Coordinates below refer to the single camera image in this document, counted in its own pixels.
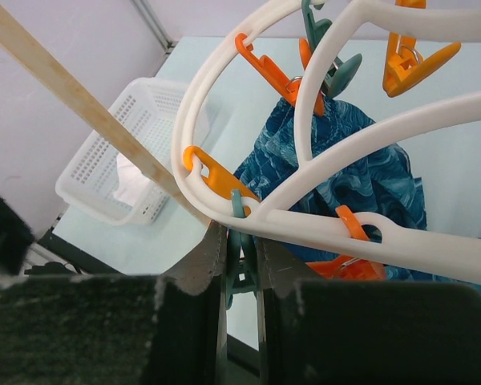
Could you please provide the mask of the teal clothes peg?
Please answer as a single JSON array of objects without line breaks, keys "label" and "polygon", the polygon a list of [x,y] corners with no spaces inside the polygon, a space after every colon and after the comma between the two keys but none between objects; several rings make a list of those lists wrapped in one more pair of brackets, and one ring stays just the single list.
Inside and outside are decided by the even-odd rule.
[{"label": "teal clothes peg", "polygon": [[235,294],[257,290],[257,250],[253,236],[228,229],[226,254],[226,309]]}]

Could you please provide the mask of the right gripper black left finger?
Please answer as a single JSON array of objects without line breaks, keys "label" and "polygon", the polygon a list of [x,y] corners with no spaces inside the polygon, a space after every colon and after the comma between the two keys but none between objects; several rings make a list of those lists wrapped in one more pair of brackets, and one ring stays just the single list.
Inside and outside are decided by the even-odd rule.
[{"label": "right gripper black left finger", "polygon": [[0,384],[222,384],[226,228],[158,275],[0,276]]}]

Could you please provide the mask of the white sock plain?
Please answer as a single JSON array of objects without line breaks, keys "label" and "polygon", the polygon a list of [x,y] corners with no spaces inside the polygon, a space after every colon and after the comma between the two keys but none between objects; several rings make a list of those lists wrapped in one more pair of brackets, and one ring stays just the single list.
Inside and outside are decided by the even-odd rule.
[{"label": "white sock plain", "polygon": [[126,205],[134,206],[150,180],[122,153],[116,157],[116,167],[119,184],[113,197]]}]

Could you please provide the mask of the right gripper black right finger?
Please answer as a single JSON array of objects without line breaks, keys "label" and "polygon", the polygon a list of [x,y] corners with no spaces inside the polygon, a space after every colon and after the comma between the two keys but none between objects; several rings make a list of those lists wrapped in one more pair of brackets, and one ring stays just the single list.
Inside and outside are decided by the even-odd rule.
[{"label": "right gripper black right finger", "polygon": [[481,294],[464,284],[327,280],[257,240],[264,384],[481,384]]}]

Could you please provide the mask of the white round clip hanger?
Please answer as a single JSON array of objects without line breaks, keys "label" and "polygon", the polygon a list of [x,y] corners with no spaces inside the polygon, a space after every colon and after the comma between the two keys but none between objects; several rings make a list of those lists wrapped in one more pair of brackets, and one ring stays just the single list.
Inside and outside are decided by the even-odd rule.
[{"label": "white round clip hanger", "polygon": [[202,165],[192,159],[184,166],[201,105],[223,70],[236,57],[236,33],[253,41],[260,33],[300,8],[298,1],[270,1],[255,10],[228,34],[198,70],[185,93],[172,134],[173,176],[185,198],[205,216],[229,228],[258,237],[323,249],[352,257],[396,265],[481,285],[481,239],[403,228],[376,213],[358,213],[364,225],[378,228],[379,243],[350,237],[337,218],[295,213],[295,204],[322,181],[355,160],[389,144],[481,120],[481,91],[442,99],[363,129],[319,156],[311,150],[312,103],[321,78],[351,36],[369,22],[384,30],[417,39],[481,42],[481,8],[418,10],[381,1],[352,1],[320,41],[305,70],[297,96],[294,139],[298,169],[263,201],[245,199],[251,213],[232,214],[231,204],[203,181]]}]

